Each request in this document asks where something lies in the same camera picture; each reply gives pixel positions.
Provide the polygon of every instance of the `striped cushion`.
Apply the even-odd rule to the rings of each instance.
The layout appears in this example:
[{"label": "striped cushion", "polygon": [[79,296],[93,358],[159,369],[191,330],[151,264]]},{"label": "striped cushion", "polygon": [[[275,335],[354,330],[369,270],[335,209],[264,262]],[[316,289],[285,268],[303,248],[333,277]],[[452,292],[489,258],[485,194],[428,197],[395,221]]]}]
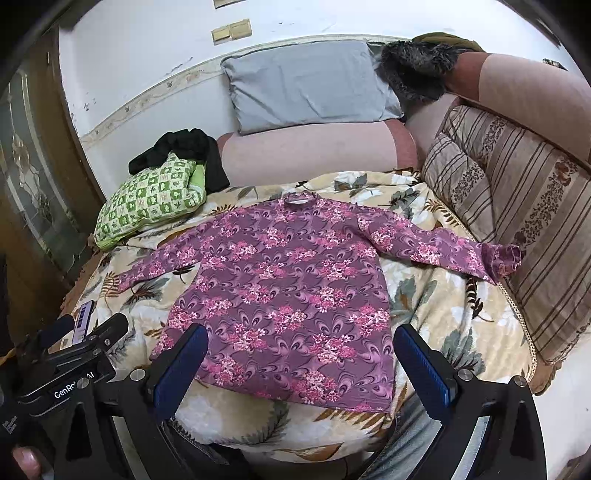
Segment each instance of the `striped cushion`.
[{"label": "striped cushion", "polygon": [[[450,112],[423,175],[475,237],[522,248],[509,286],[541,356],[563,359],[591,322],[589,173],[531,131],[462,105]],[[459,186],[466,191],[453,197]]]}]

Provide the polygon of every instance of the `light switch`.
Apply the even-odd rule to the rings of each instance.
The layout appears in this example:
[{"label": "light switch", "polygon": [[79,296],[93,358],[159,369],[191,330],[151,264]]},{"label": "light switch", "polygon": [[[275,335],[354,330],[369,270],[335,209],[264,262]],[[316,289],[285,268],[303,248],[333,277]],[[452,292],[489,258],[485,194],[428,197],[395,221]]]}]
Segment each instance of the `light switch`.
[{"label": "light switch", "polygon": [[239,38],[250,37],[252,35],[251,21],[249,19],[230,24],[228,27],[230,28],[232,40],[238,40]]}]

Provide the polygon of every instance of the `blue gripper pad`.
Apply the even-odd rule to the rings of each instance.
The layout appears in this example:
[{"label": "blue gripper pad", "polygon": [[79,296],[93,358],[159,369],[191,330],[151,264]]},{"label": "blue gripper pad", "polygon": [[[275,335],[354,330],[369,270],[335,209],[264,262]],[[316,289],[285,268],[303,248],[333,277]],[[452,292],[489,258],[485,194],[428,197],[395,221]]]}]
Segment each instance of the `blue gripper pad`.
[{"label": "blue gripper pad", "polygon": [[427,414],[446,423],[457,393],[452,366],[440,352],[429,348],[410,325],[401,325],[396,329],[393,344],[394,353]]},{"label": "blue gripper pad", "polygon": [[158,421],[168,420],[176,413],[205,358],[207,346],[207,330],[203,325],[193,324],[173,349],[163,352],[152,364],[151,371],[155,373],[153,368],[158,369],[159,361],[170,362],[154,386],[154,408]]}]

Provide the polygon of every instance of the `floral bedspread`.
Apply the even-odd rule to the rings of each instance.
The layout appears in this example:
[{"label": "floral bedspread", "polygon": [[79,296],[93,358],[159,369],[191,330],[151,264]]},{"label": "floral bedspread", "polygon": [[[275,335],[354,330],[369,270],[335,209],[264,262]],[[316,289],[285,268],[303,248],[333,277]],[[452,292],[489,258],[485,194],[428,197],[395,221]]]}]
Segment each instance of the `floral bedspread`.
[{"label": "floral bedspread", "polygon": [[[139,233],[106,253],[76,304],[96,300],[91,325],[116,312],[129,320],[128,333],[110,350],[118,377],[148,356],[178,296],[191,284],[199,265],[179,268],[119,294],[115,276],[153,249],[207,218],[237,206],[310,190],[320,196],[377,206],[402,213],[425,230],[444,226],[470,234],[439,202],[417,174],[341,172],[305,183],[230,188],[210,195],[194,214]],[[410,322],[455,368],[469,368],[479,378],[508,381],[535,371],[535,354],[521,314],[501,286],[429,265],[380,259],[388,285],[390,324]],[[62,348],[69,346],[64,338]],[[396,359],[390,412],[335,410],[257,398],[193,381],[178,408],[174,427],[189,440],[266,452],[277,460],[317,462],[380,447],[412,385]]]}]

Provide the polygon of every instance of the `olive green fabric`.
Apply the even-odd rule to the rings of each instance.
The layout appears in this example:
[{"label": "olive green fabric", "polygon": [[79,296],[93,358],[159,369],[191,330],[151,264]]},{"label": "olive green fabric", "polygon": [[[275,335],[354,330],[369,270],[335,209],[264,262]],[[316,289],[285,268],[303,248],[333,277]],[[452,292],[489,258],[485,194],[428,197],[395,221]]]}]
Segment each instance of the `olive green fabric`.
[{"label": "olive green fabric", "polygon": [[469,48],[473,51],[484,52],[482,47],[475,41],[466,40],[465,38],[457,37],[455,35],[451,35],[445,32],[424,33],[423,35],[419,35],[418,37],[413,38],[413,42],[415,43],[418,43],[420,41],[425,41],[427,43],[447,43],[452,47]]}]

